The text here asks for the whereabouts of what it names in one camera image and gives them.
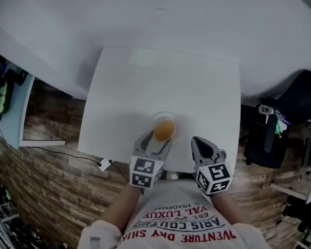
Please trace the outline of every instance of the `fabric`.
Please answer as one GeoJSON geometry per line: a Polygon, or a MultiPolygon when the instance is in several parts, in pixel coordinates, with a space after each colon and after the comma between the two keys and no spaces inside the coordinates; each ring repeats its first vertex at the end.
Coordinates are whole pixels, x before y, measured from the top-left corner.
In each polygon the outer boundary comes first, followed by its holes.
{"type": "Polygon", "coordinates": [[[270,248],[259,229],[231,226],[192,180],[159,181],[141,196],[125,233],[98,220],[83,230],[78,249],[270,248]]]}

